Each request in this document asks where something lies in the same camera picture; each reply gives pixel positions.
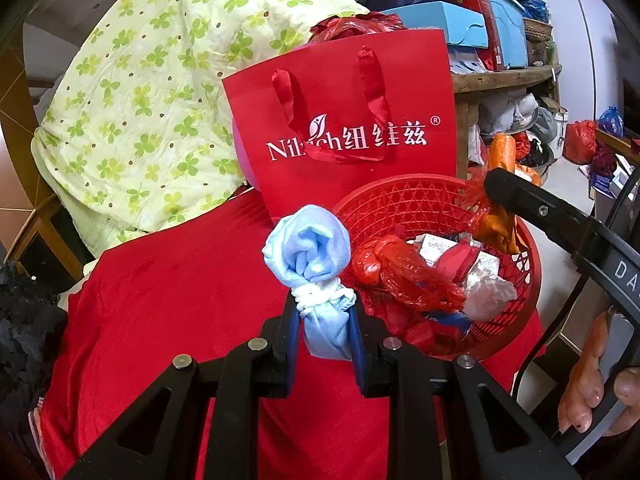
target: metal screw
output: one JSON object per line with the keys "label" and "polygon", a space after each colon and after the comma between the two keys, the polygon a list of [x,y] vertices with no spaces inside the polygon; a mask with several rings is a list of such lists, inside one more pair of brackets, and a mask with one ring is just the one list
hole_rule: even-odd
{"label": "metal screw", "polygon": [[464,368],[465,370],[470,370],[471,368],[476,366],[476,360],[467,354],[459,355],[456,359],[456,362],[458,363],[458,366]]}
{"label": "metal screw", "polygon": [[188,368],[192,362],[193,359],[191,359],[191,356],[188,354],[177,355],[176,357],[174,357],[173,361],[174,368],[178,370],[184,370],[185,368]]}
{"label": "metal screw", "polygon": [[249,339],[247,346],[254,351],[264,350],[267,348],[269,342],[263,337],[254,337],[253,339]]}
{"label": "metal screw", "polygon": [[382,345],[388,350],[399,350],[402,348],[402,341],[397,337],[386,337]]}

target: wooden shelf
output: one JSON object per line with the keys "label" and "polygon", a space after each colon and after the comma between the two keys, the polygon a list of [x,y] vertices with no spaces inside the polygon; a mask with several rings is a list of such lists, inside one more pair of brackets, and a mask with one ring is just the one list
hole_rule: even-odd
{"label": "wooden shelf", "polygon": [[531,66],[519,70],[503,70],[502,72],[488,72],[485,74],[453,74],[453,92],[465,94],[482,92],[499,88],[518,86],[533,86],[553,77],[562,70],[562,65]]}
{"label": "wooden shelf", "polygon": [[640,162],[640,155],[633,151],[629,139],[619,139],[599,128],[596,128],[596,139],[604,142],[604,144],[609,146],[614,152],[626,157],[630,162],[634,164]]}

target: wicker basket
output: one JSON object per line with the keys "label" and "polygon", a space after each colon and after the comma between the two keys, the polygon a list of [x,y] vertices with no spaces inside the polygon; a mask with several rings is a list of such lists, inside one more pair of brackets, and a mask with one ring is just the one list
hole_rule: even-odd
{"label": "wicker basket", "polygon": [[549,41],[552,28],[548,23],[524,18],[524,33],[529,41]]}

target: blue plastic bag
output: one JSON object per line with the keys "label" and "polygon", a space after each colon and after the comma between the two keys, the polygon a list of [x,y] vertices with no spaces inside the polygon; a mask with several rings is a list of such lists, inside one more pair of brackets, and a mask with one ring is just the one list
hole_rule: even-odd
{"label": "blue plastic bag", "polygon": [[625,136],[624,122],[617,106],[610,106],[598,119],[598,127],[619,139]]}
{"label": "blue plastic bag", "polygon": [[544,0],[518,0],[524,7],[524,17],[539,22],[549,22],[549,10]]}

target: green clover quilt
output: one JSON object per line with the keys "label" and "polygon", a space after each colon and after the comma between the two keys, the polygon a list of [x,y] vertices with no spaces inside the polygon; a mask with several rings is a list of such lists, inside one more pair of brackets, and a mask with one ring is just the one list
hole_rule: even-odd
{"label": "green clover quilt", "polygon": [[98,257],[222,204],[244,181],[222,79],[284,54],[353,0],[118,0],[32,144]]}

